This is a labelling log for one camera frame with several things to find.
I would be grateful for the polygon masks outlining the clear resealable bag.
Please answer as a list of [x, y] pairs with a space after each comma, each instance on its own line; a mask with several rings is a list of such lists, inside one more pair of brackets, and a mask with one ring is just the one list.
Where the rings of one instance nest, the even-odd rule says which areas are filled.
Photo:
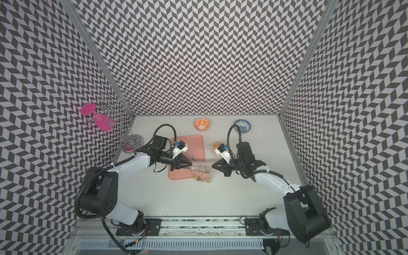
[[223, 144], [223, 142], [221, 142], [221, 141], [217, 141], [217, 142], [211, 143], [211, 144], [209, 145], [209, 147], [208, 147], [209, 152], [210, 152], [212, 155], [218, 157], [219, 155], [217, 154], [216, 150], [218, 149], [218, 147], [219, 147], [221, 144]]

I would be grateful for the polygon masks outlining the pink plastic tray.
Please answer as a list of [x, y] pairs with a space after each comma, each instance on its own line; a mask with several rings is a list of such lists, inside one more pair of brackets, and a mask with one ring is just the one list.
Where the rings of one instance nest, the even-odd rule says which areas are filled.
[[[203, 136], [201, 135], [181, 136], [177, 137], [177, 141], [178, 142], [184, 141], [188, 145], [188, 151], [198, 162], [205, 161]], [[186, 152], [183, 152], [182, 154], [188, 157], [193, 162], [191, 157]], [[177, 181], [191, 179], [193, 177], [193, 174], [191, 170], [188, 169], [179, 169], [171, 172], [169, 167], [168, 177], [172, 181]]]

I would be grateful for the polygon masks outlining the clear bag with pink contents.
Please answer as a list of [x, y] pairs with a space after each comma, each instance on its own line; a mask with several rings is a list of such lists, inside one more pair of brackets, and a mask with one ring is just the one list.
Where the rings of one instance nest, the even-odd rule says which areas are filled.
[[189, 167], [193, 174], [193, 179], [199, 182], [210, 183], [212, 181], [213, 168], [212, 163], [193, 162]]

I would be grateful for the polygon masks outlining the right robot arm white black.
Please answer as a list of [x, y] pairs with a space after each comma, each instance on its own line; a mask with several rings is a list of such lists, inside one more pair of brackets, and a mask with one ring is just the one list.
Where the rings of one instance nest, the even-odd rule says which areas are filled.
[[237, 172], [274, 196], [276, 205], [258, 216], [262, 234], [283, 230], [308, 245], [313, 238], [330, 229], [332, 221], [311, 185], [291, 182], [277, 169], [281, 165], [278, 162], [281, 153], [277, 149], [269, 135], [259, 136], [254, 142], [244, 140], [240, 127], [234, 124], [227, 132], [226, 142], [216, 148], [221, 159], [213, 163], [212, 168], [226, 177]]

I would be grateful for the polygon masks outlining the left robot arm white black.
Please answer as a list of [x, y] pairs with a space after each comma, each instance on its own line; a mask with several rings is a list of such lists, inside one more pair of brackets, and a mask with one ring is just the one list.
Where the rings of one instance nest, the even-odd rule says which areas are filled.
[[120, 182], [157, 163], [171, 170], [190, 167], [192, 162], [184, 155], [187, 151], [188, 144], [184, 141], [170, 141], [155, 132], [131, 157], [102, 168], [90, 168], [75, 198], [76, 216], [83, 220], [113, 220], [130, 235], [142, 234], [146, 228], [143, 212], [119, 200]]

